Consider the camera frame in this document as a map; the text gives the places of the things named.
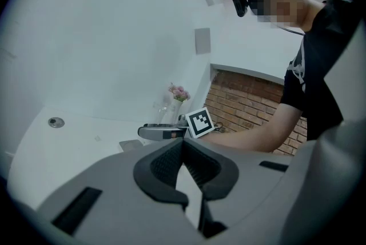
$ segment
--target shirt sleeve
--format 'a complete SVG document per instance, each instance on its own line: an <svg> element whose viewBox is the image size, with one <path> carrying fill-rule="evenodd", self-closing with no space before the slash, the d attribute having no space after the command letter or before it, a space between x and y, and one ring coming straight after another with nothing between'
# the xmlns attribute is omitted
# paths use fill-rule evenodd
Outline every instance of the shirt sleeve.
<svg viewBox="0 0 366 245"><path fill-rule="evenodd" d="M284 93L280 103L290 105L301 111L305 109L305 94L301 89L299 79L295 77L291 70L286 71Z"/></svg>

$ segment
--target person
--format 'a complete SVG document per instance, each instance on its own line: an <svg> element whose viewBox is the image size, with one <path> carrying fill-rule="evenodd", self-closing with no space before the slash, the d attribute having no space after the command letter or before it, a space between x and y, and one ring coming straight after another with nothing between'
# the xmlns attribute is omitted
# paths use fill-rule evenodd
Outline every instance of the person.
<svg viewBox="0 0 366 245"><path fill-rule="evenodd" d="M285 73L284 92L271 120L251 130L201 139L229 147L272 152L290 135L301 116L307 140L317 139L343 118L324 77L337 61L360 21L352 0L248 0L260 21L298 27L305 35Z"/></svg>

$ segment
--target black t-shirt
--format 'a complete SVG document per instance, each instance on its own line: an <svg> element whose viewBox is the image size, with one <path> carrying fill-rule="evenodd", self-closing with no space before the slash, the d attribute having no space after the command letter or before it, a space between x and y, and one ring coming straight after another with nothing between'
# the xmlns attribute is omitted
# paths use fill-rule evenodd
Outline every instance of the black t-shirt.
<svg viewBox="0 0 366 245"><path fill-rule="evenodd" d="M300 50L285 75L281 103L303 111L308 121L308 140L339 124L343 118L324 82L352 38L360 12L351 0L327 0L305 33Z"/></svg>

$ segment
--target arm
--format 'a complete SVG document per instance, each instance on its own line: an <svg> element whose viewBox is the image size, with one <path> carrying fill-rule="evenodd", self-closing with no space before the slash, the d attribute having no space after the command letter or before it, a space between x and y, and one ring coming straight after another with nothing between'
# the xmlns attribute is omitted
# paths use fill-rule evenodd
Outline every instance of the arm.
<svg viewBox="0 0 366 245"><path fill-rule="evenodd" d="M302 111L286 104L279 104L271 120L251 130L225 134L208 134L201 139L243 150L272 152L290 135Z"/></svg>

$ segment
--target man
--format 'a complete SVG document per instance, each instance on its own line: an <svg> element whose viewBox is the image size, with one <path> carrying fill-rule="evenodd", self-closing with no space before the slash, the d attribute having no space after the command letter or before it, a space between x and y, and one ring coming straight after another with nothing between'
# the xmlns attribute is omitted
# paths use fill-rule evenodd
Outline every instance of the man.
<svg viewBox="0 0 366 245"><path fill-rule="evenodd" d="M324 77L348 44L360 21L352 0L248 0L258 20L305 32L285 74L284 93L274 116L252 130L208 134L203 140L229 147L272 152L289 136L301 116L308 140L317 139L343 119Z"/></svg>

